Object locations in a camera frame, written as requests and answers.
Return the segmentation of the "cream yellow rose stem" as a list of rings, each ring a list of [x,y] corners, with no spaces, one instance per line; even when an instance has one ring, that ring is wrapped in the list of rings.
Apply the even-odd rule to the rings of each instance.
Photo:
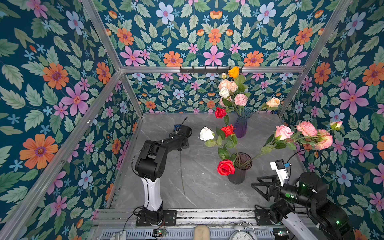
[[[275,111],[279,108],[281,101],[278,98],[271,98],[260,106],[260,111]]]

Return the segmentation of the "blue purple glass vase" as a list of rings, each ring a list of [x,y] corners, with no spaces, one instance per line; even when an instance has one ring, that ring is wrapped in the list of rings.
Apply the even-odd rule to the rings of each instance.
[[[253,112],[245,108],[241,111],[240,114],[238,114],[238,118],[234,124],[234,133],[237,136],[237,138],[242,138],[247,133],[247,127],[248,127],[248,119],[251,118],[253,115]]]

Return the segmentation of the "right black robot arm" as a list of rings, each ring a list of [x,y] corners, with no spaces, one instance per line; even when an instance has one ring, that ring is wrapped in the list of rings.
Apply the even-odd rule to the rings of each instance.
[[[346,212],[327,198],[327,185],[314,173],[302,173],[298,185],[282,184],[277,176],[258,177],[251,183],[265,200],[274,198],[269,217],[274,224],[283,224],[299,240],[317,237],[302,224],[291,204],[306,208],[305,214],[328,240],[353,240],[353,227]]]

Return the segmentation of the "orange yellow rose stem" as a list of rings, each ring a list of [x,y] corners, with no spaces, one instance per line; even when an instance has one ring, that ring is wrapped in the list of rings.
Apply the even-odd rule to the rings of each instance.
[[[245,77],[240,74],[240,68],[239,67],[233,67],[231,70],[229,70],[228,75],[230,77],[230,83],[228,84],[228,88],[229,88],[231,94],[233,94],[233,95],[245,94],[246,95]]]

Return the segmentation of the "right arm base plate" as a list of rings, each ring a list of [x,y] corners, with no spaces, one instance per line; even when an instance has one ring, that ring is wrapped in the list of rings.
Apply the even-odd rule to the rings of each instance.
[[[255,219],[259,226],[282,225],[282,220],[288,218],[288,214],[295,213],[291,205],[273,204],[269,209],[255,205]]]

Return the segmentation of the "pink peony flower stem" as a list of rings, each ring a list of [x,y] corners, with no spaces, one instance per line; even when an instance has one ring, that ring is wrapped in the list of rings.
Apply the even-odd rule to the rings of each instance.
[[[248,97],[245,94],[229,94],[226,98],[221,97],[219,104],[229,112],[236,112],[239,116],[246,115]]]

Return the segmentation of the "pink rose stem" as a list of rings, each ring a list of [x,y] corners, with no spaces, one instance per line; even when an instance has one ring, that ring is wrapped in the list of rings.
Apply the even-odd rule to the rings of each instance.
[[[251,158],[246,162],[246,164],[258,159],[259,157],[271,153],[276,149],[283,149],[287,147],[287,140],[292,139],[292,135],[295,132],[292,131],[289,127],[281,125],[276,126],[274,133],[266,140],[263,147],[260,149],[259,153],[255,157]]]

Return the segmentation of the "dark purple glass vase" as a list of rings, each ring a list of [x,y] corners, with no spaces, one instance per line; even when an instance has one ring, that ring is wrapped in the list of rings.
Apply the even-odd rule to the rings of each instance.
[[[229,181],[234,185],[242,184],[246,178],[247,170],[249,170],[253,161],[251,157],[246,153],[238,153],[236,158],[236,163],[239,164],[239,167],[235,167],[235,173],[228,175]]]

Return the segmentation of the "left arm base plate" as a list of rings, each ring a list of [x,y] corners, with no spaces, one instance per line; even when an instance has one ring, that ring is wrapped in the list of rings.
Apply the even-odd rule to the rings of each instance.
[[[158,212],[142,210],[136,220],[137,227],[159,227],[164,225],[166,227],[173,227],[177,221],[176,210],[160,210]]]

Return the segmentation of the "deep pink peony stem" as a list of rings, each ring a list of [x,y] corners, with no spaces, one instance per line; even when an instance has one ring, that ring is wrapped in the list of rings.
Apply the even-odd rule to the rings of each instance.
[[[331,131],[340,131],[342,129],[342,123],[332,122],[331,129],[316,129],[315,126],[309,121],[299,122],[295,128],[295,133],[290,137],[293,143],[301,146],[308,146],[314,150],[325,150],[332,146],[334,142]]]

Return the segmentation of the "peach peony flower stem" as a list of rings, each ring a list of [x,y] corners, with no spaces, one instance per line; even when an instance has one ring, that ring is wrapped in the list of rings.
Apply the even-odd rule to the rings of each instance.
[[[234,77],[230,73],[222,73],[218,88],[220,106],[228,112],[236,112],[239,116],[245,117],[250,98],[249,93],[246,92],[245,77],[241,74]]]

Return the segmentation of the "red rose stem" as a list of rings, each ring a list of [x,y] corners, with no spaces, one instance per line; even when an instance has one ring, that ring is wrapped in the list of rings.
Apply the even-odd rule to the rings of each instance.
[[[217,172],[221,176],[233,175],[239,165],[238,154],[230,154],[226,148],[218,148],[218,155],[221,161],[218,163]]]
[[[223,142],[223,147],[227,152],[229,153],[232,151],[233,153],[230,154],[230,160],[236,161],[238,159],[239,150],[238,150],[238,138],[235,134],[235,128],[233,125],[228,125],[221,130],[225,134],[225,139]]]
[[[224,121],[225,126],[232,125],[236,128],[237,112],[232,107],[217,107],[215,111],[215,117]]]

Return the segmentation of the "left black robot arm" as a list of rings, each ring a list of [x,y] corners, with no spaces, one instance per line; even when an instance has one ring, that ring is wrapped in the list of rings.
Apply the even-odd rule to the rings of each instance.
[[[147,140],[139,152],[135,173],[141,178],[145,193],[141,216],[151,225],[160,224],[164,217],[160,179],[166,168],[168,153],[187,149],[192,132],[188,126],[175,125],[167,138],[158,141]]]

